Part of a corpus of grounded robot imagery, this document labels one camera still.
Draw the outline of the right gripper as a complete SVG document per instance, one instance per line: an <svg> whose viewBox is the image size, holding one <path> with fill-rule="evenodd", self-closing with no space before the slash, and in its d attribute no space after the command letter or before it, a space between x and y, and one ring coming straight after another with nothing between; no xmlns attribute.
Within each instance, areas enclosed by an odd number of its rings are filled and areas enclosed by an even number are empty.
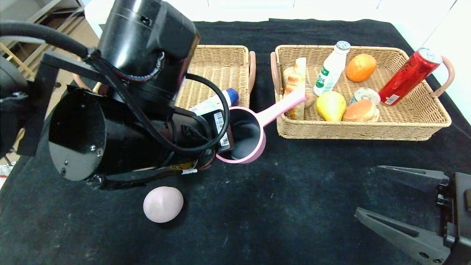
<svg viewBox="0 0 471 265"><path fill-rule="evenodd" d="M358 207L355 217L422 265L469 265L471 262L470 175L381 165L379 175L423 192L439 185L440 232L409 225Z"/></svg>

